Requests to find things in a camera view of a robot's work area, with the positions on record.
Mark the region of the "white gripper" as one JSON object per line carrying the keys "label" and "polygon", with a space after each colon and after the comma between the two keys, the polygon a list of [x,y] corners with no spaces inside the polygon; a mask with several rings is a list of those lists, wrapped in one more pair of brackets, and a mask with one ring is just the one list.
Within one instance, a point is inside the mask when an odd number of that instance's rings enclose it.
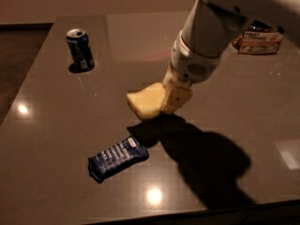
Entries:
{"label": "white gripper", "polygon": [[175,113],[193,96],[192,84],[207,80],[218,67],[219,58],[207,58],[193,52],[179,32],[171,49],[170,64],[167,67],[162,85],[165,97],[163,113]]}

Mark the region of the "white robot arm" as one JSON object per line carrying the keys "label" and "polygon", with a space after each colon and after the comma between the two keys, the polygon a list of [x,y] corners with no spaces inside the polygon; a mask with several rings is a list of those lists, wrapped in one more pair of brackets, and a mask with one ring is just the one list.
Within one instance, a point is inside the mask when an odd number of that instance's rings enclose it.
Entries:
{"label": "white robot arm", "polygon": [[234,38],[260,21],[300,44],[300,0],[196,0],[171,49],[161,110],[173,113],[207,80]]}

